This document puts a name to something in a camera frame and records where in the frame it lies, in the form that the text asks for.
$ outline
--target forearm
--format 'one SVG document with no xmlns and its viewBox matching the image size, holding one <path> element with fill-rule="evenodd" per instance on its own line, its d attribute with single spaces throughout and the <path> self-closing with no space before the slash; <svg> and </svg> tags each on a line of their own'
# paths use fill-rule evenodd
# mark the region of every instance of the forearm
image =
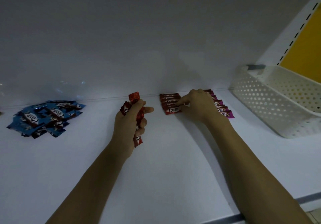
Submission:
<svg viewBox="0 0 321 224">
<path fill-rule="evenodd" d="M 229 120 L 206 123 L 225 158 L 231 192 L 250 223 L 311 223 L 298 203 L 265 168 Z"/>
<path fill-rule="evenodd" d="M 125 160 L 124 157 L 115 154 L 109 144 L 84 173 L 47 224 L 98 223 Z"/>
</svg>

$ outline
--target gray shelf edge strip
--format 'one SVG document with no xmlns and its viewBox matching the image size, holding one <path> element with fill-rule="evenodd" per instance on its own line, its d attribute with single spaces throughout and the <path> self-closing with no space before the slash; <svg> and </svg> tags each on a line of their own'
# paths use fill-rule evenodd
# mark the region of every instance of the gray shelf edge strip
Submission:
<svg viewBox="0 0 321 224">
<path fill-rule="evenodd" d="M 305 204 L 311 201 L 319 200 L 321 199 L 321 192 L 316 194 L 310 194 L 304 197 L 300 197 L 295 199 L 299 204 Z M 245 220 L 244 216 L 242 214 L 237 214 L 233 216 L 224 217 L 218 220 L 210 221 L 210 222 L 204 222 L 203 224 L 232 224 L 238 221 Z"/>
</svg>

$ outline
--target person's left hand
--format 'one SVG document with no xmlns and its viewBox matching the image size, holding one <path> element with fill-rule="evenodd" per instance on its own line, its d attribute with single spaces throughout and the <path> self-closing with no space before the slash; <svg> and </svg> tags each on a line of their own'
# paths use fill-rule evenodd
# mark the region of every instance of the person's left hand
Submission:
<svg viewBox="0 0 321 224">
<path fill-rule="evenodd" d="M 124 116 L 121 112 L 116 114 L 114 133 L 110 144 L 112 144 L 111 146 L 113 152 L 118 156 L 125 157 L 125 159 L 130 157 L 134 150 L 134 136 L 140 136 L 145 132 L 145 126 L 147 124 L 146 118 L 142 119 L 140 123 L 141 128 L 136 131 L 136 116 L 139 110 L 145 104 L 146 101 L 140 99 L 138 102 L 132 105 L 126 116 Z M 153 107 L 144 107 L 144 114 L 153 111 Z"/>
</svg>

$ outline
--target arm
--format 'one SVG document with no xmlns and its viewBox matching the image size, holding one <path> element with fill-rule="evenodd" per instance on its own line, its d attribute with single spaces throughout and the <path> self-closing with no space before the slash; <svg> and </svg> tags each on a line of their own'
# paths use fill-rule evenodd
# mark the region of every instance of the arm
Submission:
<svg viewBox="0 0 321 224">
<path fill-rule="evenodd" d="M 84 173 L 74 189 L 52 214 L 47 224 L 99 223 L 107 198 L 115 184 L 126 159 L 134 149 L 134 135 L 144 133 L 145 118 L 136 130 L 136 115 L 145 105 L 143 100 L 135 103 L 126 116 L 118 112 L 115 118 L 114 133 L 107 147 Z M 154 111 L 145 107 L 144 113 Z"/>
<path fill-rule="evenodd" d="M 211 132 L 227 164 L 231 193 L 249 223 L 312 223 L 235 132 L 230 121 L 217 111 L 209 94 L 202 89 L 191 90 L 177 105 L 194 120 L 203 122 Z"/>
</svg>

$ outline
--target basket rim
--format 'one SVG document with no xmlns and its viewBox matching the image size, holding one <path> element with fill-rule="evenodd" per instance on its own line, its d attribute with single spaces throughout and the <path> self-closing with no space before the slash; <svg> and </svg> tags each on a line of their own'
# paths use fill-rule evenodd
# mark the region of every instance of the basket rim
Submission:
<svg viewBox="0 0 321 224">
<path fill-rule="evenodd" d="M 283 67 L 280 67 L 280 66 L 266 66 L 266 67 L 278 67 L 278 68 L 287 70 L 287 71 L 289 71 L 289 72 L 292 72 L 291 70 L 288 70 L 288 69 L 283 68 Z M 251 77 L 253 77 L 255 80 L 259 81 L 257 78 L 255 78 L 253 75 L 251 75 L 250 73 L 247 72 L 247 68 L 248 68 L 248 66 L 242 67 L 243 70 L 246 69 L 245 72 L 246 72 L 248 75 L 250 75 Z M 300 75 L 300 74 L 297 74 L 297 73 L 295 73 L 295 72 L 292 72 L 292 73 L 294 73 L 294 74 L 296 74 L 296 75 L 299 75 L 299 76 L 301 76 L 302 78 L 307 79 L 307 80 L 315 83 L 316 85 L 321 86 L 321 83 L 318 83 L 318 82 L 316 82 L 316 81 L 314 81 L 314 80 L 311 80 L 311 79 L 309 79 L 309 78 L 306 78 L 306 77 L 304 77 L 304 76 L 302 76 L 302 75 Z M 277 93 L 278 95 L 282 96 L 283 98 L 285 98 L 285 99 L 291 101 L 292 103 L 294 103 L 295 105 L 299 106 L 301 109 L 303 109 L 304 111 L 308 112 L 309 114 L 312 114 L 312 115 L 317 116 L 317 117 L 321 117 L 321 112 L 313 112 L 313 111 L 305 108 L 304 106 L 300 105 L 300 104 L 297 103 L 296 101 L 294 101 L 294 100 L 288 98 L 287 96 L 283 95 L 282 93 L 278 92 L 276 89 L 272 88 L 270 85 L 267 85 L 266 83 L 263 83 L 262 81 L 259 81 L 259 82 L 262 83 L 262 84 L 264 84 L 264 86 L 268 87 L 269 89 L 273 90 L 273 91 L 274 91 L 275 93 Z"/>
</svg>

